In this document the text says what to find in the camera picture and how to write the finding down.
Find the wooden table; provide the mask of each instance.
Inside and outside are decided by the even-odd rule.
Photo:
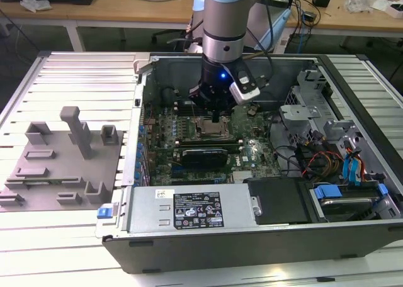
[[[349,13],[344,9],[346,0],[331,0],[327,8],[319,8],[321,20],[311,33],[317,35],[345,36],[345,45],[349,37],[403,37],[403,20],[395,19],[383,11],[374,9],[372,13]],[[302,10],[317,13],[317,10],[305,1],[301,2]],[[297,24],[297,9],[292,7],[292,15],[288,20],[276,47],[276,53],[283,53],[289,36]]]
[[[313,34],[344,35],[366,37],[403,37],[403,20],[393,19],[386,13],[373,10],[372,13],[350,14],[344,10],[345,0],[331,0],[327,8],[321,8],[320,23],[312,29]],[[52,3],[52,10],[32,13],[19,3],[0,3],[0,8],[17,24],[55,25],[67,29],[74,51],[84,51],[82,39],[77,32],[78,26],[115,27],[115,28],[155,28],[185,29],[192,15],[193,0],[175,0],[150,3],[140,0],[94,0],[92,5],[80,6]],[[297,24],[296,9],[277,46],[276,52],[282,53],[289,35]],[[316,12],[302,2],[306,11]],[[0,18],[0,26],[8,23]],[[3,33],[7,30],[0,27]]]
[[[0,3],[0,8],[17,24],[64,26],[74,51],[85,51],[77,27],[186,28],[192,15],[193,0],[150,3],[140,0],[94,0],[91,5],[51,4],[53,9],[32,13],[19,3]],[[9,21],[0,17],[0,33]]]

